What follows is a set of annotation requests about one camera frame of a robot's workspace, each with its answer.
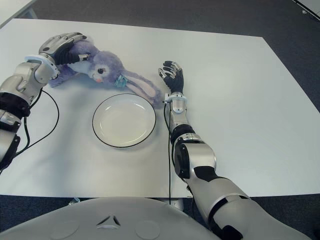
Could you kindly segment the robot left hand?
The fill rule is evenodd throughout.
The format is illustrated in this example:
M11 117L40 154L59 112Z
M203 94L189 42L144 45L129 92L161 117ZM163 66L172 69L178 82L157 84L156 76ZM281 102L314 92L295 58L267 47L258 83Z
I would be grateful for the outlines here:
M89 54L87 53L72 53L72 47L80 40L85 40L87 37L80 32L62 33L53 36L44 42L38 54L49 58L56 66L74 64L81 61L87 61Z

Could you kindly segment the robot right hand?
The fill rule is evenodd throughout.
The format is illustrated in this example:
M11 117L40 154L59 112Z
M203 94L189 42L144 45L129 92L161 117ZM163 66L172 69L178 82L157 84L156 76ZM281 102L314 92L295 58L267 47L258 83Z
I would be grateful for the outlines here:
M166 60L163 67L158 69L158 75L163 79L171 93L183 93L183 69L174 61Z

